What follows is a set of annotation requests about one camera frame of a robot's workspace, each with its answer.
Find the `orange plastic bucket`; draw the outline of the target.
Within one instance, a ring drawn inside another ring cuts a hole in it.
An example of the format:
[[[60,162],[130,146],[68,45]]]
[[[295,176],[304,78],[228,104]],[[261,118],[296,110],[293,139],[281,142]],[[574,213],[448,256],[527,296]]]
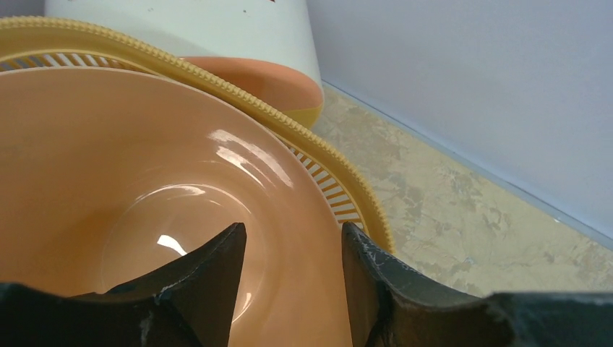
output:
[[[350,346],[340,227],[244,112],[163,77],[1,74],[1,280],[104,293],[232,223],[247,232],[231,346]]]

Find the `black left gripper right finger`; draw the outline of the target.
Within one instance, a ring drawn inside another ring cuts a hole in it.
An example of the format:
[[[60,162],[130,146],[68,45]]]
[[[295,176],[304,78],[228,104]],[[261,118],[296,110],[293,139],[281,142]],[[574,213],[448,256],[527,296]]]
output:
[[[355,346],[610,346],[612,295],[510,292],[479,298],[426,277],[342,227]]]

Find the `yellow slatted plastic basket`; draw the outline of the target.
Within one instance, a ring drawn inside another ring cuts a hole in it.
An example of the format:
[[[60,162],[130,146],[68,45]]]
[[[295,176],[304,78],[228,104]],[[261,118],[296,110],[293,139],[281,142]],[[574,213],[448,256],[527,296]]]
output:
[[[393,233],[380,201],[368,181],[347,158],[322,138],[240,87],[141,40],[115,30],[77,20],[53,17],[5,17],[1,19],[1,60],[25,59],[47,53],[77,53],[110,58],[128,67],[169,77],[214,95],[245,112],[275,135],[316,163],[346,193],[349,213],[373,241],[389,253],[395,252]]]

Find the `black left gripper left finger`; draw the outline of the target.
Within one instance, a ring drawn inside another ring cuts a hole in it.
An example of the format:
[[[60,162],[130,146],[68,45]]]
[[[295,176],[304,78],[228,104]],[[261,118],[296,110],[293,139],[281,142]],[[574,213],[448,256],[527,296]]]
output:
[[[247,233],[206,244],[104,294],[57,296],[1,285],[3,346],[226,346]]]

